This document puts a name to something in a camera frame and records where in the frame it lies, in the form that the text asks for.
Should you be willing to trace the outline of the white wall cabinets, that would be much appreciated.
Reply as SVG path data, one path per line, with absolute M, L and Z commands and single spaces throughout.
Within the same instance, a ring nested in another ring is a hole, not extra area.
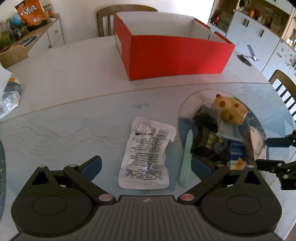
M 295 80 L 295 4 L 292 1 L 214 1 L 208 26 L 235 45 L 266 79 L 280 70 Z

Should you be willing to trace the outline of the brown cardboard box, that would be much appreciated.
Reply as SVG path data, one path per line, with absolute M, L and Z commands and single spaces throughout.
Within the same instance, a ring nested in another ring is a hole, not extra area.
M 0 61 L 3 68 L 9 68 L 10 66 L 28 58 L 28 52 L 23 46 L 12 47 L 11 49 L 2 52 L 0 54 Z

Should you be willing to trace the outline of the white printed sachet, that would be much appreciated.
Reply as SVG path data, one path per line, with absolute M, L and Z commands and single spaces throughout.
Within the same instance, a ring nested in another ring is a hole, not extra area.
M 170 184 L 166 147 L 175 140 L 174 126 L 137 117 L 121 163 L 118 185 L 123 189 L 165 189 Z

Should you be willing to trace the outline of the crumpled plastic bag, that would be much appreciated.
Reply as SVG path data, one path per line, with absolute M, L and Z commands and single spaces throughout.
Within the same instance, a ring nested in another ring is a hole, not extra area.
M 18 105 L 21 99 L 21 84 L 20 81 L 11 77 L 4 89 L 1 97 L 0 119 L 12 112 Z

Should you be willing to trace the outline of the wooden chair behind table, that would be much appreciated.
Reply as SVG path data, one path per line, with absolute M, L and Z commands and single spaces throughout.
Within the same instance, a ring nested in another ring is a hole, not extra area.
M 140 4 L 118 4 L 111 5 L 102 8 L 96 12 L 98 36 L 106 37 L 112 36 L 114 30 L 112 26 L 114 25 L 114 16 L 116 13 L 129 12 L 129 11 L 152 11 L 157 12 L 158 10 L 145 5 Z

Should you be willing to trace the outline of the orange snack bag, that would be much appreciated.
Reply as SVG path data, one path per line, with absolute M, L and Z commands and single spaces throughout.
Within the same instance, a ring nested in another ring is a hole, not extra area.
M 39 27 L 46 23 L 46 17 L 39 0 L 24 0 L 15 5 L 21 21 L 28 27 Z

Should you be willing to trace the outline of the black phone stand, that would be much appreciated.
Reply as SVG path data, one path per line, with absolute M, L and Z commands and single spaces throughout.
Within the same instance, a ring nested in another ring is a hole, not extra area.
M 259 61 L 259 59 L 255 56 L 255 53 L 254 53 L 254 51 L 253 51 L 252 46 L 251 46 L 251 45 L 247 45 L 247 47 L 248 47 L 248 50 L 249 50 L 249 52 L 250 52 L 250 55 L 247 56 L 247 55 L 243 55 L 243 54 L 238 54 L 238 55 L 237 55 L 237 58 L 238 58 L 241 62 L 243 62 L 245 65 L 247 65 L 247 66 L 252 66 L 252 64 L 251 64 L 251 62 L 249 61 L 249 59 L 251 59 L 251 60 L 254 61 L 254 62 Z

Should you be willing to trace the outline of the blue cracker packet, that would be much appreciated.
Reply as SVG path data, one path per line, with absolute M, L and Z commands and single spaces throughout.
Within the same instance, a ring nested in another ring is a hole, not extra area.
M 230 170 L 243 170 L 247 165 L 246 162 L 246 148 L 243 142 L 226 138 L 228 152 L 227 152 L 227 167 Z

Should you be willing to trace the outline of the clear bag dark contents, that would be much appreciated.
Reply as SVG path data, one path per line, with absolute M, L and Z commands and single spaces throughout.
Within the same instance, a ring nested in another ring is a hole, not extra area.
M 221 121 L 221 110 L 217 108 L 211 108 L 206 105 L 201 105 L 193 114 L 192 121 L 197 121 L 198 117 L 201 116 L 210 116 L 215 120 L 216 123 L 220 123 Z

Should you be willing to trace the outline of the white sideboard cabinet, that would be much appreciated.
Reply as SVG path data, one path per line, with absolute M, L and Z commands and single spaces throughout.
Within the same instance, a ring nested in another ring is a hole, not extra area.
M 48 23 L 43 27 L 26 34 L 22 39 L 14 42 L 14 47 L 24 47 L 29 57 L 39 56 L 53 48 L 65 45 L 60 15 L 53 14 L 47 18 Z

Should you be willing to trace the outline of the black snack packet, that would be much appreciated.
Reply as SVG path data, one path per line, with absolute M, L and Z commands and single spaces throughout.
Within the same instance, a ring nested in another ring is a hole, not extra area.
M 199 113 L 194 118 L 198 133 L 193 140 L 191 153 L 213 164 L 226 164 L 230 141 L 218 135 L 218 123 L 208 113 Z

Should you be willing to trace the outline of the yellow spotted plush toy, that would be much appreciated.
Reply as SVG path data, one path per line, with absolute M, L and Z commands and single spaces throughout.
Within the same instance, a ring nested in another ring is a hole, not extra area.
M 248 113 L 248 109 L 242 102 L 220 94 L 216 95 L 213 106 L 221 111 L 222 120 L 232 125 L 242 125 Z

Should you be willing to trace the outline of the wooden chair right side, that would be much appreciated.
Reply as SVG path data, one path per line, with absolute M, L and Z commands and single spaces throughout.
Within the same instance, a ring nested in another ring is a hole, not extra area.
M 284 105 L 295 119 L 295 83 L 282 71 L 276 70 L 269 83 L 280 96 Z

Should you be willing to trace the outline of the mint green silicone stick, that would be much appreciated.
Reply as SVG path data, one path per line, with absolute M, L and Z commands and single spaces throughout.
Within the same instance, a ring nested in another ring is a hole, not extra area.
M 189 130 L 186 137 L 184 154 L 183 154 L 183 162 L 179 174 L 179 185 L 186 186 L 190 181 L 190 173 L 191 173 L 191 160 L 192 153 L 191 148 L 193 144 L 193 131 Z

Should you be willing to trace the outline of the white paper sheet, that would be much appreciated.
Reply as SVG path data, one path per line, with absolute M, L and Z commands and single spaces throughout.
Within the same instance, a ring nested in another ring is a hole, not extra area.
M 0 65 L 0 97 L 2 97 L 5 87 L 11 77 L 11 72 Z

